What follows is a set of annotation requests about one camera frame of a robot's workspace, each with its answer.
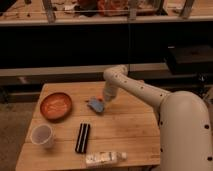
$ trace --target orange bowl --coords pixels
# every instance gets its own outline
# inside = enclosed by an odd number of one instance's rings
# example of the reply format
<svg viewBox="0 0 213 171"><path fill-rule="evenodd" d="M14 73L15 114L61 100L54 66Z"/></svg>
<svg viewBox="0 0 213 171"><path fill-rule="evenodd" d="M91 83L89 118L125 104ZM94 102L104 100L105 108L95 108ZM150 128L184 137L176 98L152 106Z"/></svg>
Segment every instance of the orange bowl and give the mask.
<svg viewBox="0 0 213 171"><path fill-rule="evenodd" d="M55 120L69 114L72 109L72 100L69 95L57 92L44 98L40 105L40 112L46 118Z"/></svg>

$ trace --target cabinet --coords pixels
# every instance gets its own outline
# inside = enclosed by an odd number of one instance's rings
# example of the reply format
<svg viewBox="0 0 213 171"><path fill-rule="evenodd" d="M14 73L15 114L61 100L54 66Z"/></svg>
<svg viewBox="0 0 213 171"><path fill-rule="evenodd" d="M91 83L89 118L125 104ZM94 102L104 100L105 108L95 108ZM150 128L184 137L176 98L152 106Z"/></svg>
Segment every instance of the cabinet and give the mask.
<svg viewBox="0 0 213 171"><path fill-rule="evenodd" d="M65 11L74 2L52 0L54 21L42 0L17 0L2 13L1 85L98 80L116 64L128 65L138 79L176 79L182 76L172 75L165 63L169 46L213 46L212 0L195 0L187 18L180 16L183 0L159 1L152 13L128 3L125 14L113 16Z"/></svg>

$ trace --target table top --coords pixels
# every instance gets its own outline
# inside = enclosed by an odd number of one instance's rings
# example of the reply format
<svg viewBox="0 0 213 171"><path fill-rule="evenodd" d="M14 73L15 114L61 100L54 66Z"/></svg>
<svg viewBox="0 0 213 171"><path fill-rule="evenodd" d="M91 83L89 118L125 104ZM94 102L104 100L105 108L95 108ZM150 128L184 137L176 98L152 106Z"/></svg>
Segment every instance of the table top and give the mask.
<svg viewBox="0 0 213 171"><path fill-rule="evenodd" d="M85 169L85 154L77 154L75 145L81 123L90 123L87 154L100 151L126 152L127 160L114 167L143 166L160 163L160 137L151 107L119 89L118 96L102 115L88 106L91 97L100 97L104 82L45 84L37 102L16 170ZM54 92L70 95L73 109L64 120L49 122L40 113L41 101ZM38 124L53 127L55 145L45 150L31 143L31 130Z"/></svg>

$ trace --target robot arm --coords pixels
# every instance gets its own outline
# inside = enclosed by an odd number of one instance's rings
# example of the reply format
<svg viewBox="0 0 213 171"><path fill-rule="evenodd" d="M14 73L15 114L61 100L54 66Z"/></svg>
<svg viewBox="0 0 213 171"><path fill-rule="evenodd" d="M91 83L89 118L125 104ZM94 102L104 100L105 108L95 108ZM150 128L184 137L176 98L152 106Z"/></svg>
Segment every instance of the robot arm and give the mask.
<svg viewBox="0 0 213 171"><path fill-rule="evenodd" d="M202 99L191 92L171 93L130 79L123 65L105 70L104 79L105 102L114 99L120 87L160 114L162 171L213 170L211 125Z"/></svg>
<svg viewBox="0 0 213 171"><path fill-rule="evenodd" d="M106 80L103 91L105 102L110 102L114 99L117 95L118 87L120 87L158 111L163 99L170 94L169 91L128 78L127 68L124 65L106 69L104 71L104 79Z"/></svg>

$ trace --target white cup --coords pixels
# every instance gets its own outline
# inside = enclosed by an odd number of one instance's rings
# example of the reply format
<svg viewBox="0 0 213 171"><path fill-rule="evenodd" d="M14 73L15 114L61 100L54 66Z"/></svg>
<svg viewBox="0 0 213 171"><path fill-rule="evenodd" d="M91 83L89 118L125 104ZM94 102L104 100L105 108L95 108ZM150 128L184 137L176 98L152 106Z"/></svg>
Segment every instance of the white cup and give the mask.
<svg viewBox="0 0 213 171"><path fill-rule="evenodd" d="M52 128L47 124L41 124L33 128L30 138L33 144L44 148L51 148L54 144Z"/></svg>

